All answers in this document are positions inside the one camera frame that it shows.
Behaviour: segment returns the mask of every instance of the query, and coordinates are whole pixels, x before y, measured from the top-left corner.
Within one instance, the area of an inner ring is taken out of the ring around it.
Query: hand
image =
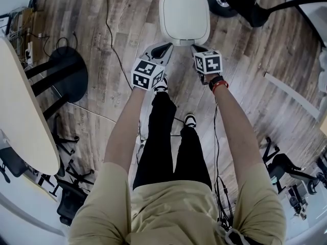
[[[209,83],[213,78],[220,76],[219,73],[211,73],[209,75],[205,75],[206,81]]]

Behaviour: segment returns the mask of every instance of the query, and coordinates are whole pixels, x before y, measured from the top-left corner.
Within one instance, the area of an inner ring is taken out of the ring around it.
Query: black watch
[[[209,88],[212,91],[214,88],[214,85],[220,81],[224,81],[224,78],[221,75],[216,76],[209,82]]]

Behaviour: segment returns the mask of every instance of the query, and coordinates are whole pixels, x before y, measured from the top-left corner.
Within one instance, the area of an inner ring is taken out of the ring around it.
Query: red wristband
[[[228,83],[226,81],[219,81],[217,83],[214,84],[214,87],[213,87],[213,94],[215,93],[215,90],[216,88],[219,86],[219,85],[225,85],[227,88],[228,88]]]

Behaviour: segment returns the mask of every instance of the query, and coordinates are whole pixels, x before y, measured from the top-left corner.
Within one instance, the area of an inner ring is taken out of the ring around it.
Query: sneaker
[[[196,127],[196,120],[195,116],[191,113],[187,114],[184,120],[184,125],[188,127],[195,128]]]
[[[164,77],[157,85],[154,87],[154,94],[157,95],[159,92],[168,92],[168,81]]]

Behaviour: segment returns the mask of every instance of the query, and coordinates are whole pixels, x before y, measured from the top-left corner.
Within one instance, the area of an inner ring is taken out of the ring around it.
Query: wooden floor
[[[259,4],[270,8],[283,1],[260,0]],[[159,0],[110,0],[108,23],[113,31],[114,47],[128,77],[135,57],[147,46],[163,41],[158,3]],[[68,37],[71,44],[75,43],[73,31],[78,37],[77,50],[88,67],[89,85],[87,94],[77,104],[116,121],[130,89],[110,48],[110,35],[105,26],[106,0],[38,0],[37,4],[38,10],[46,14],[45,33],[51,36],[45,48],[48,53],[55,49],[61,36]],[[258,143],[264,143],[265,137],[270,136],[296,165],[312,163],[326,145],[326,138],[315,120],[298,103],[263,77],[265,72],[269,72],[314,106],[319,106],[320,44],[302,15],[296,9],[281,10],[273,13],[262,28],[253,29],[240,16],[225,19],[211,14],[211,34],[206,45],[222,53],[224,78],[254,126]],[[183,119],[187,113],[195,113],[197,132],[213,181],[215,102],[209,88],[201,85],[192,64],[190,48],[174,49],[167,68],[169,94],[177,106],[177,118]],[[147,137],[153,96],[147,93],[142,108],[144,137]],[[50,90],[38,98],[42,109],[54,101]],[[80,136],[74,155],[75,164],[81,172],[90,168],[98,171],[114,123],[68,104],[60,114],[63,136]],[[179,134],[181,125],[175,121],[172,133]],[[217,117],[217,133],[219,172],[234,202],[237,184],[220,115]],[[176,157],[179,144],[180,137],[172,137],[173,157]],[[130,184],[136,169],[134,155]],[[290,183],[291,179],[284,176],[282,185]]]

